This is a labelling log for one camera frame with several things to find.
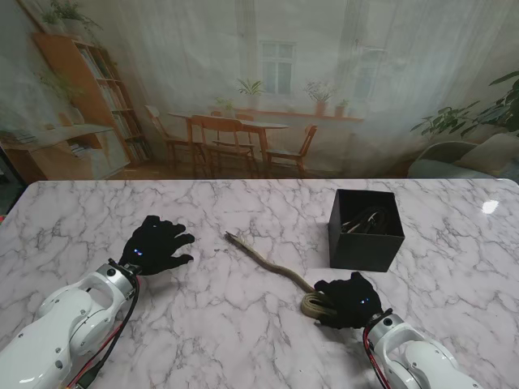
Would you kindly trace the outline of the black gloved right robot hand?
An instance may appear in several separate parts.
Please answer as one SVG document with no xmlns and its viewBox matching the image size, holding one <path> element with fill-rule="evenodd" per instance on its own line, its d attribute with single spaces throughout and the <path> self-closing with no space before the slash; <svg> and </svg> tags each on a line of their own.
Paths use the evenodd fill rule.
<svg viewBox="0 0 519 389">
<path fill-rule="evenodd" d="M 318 318 L 326 327 L 361 329 L 372 317 L 383 313 L 378 293 L 358 271 L 352 272 L 348 280 L 319 280 L 314 288 L 326 296 L 337 312 Z"/>
</svg>

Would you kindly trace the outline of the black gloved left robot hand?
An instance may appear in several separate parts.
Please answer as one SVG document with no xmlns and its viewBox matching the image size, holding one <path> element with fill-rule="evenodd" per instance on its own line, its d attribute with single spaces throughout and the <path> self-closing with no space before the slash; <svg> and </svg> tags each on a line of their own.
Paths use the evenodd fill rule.
<svg viewBox="0 0 519 389">
<path fill-rule="evenodd" d="M 118 264 L 139 267 L 140 275 L 153 276 L 192 261 L 189 254 L 178 257 L 174 254 L 194 241 L 195 237 L 186 232 L 184 224 L 149 215 L 126 243 Z"/>
</svg>

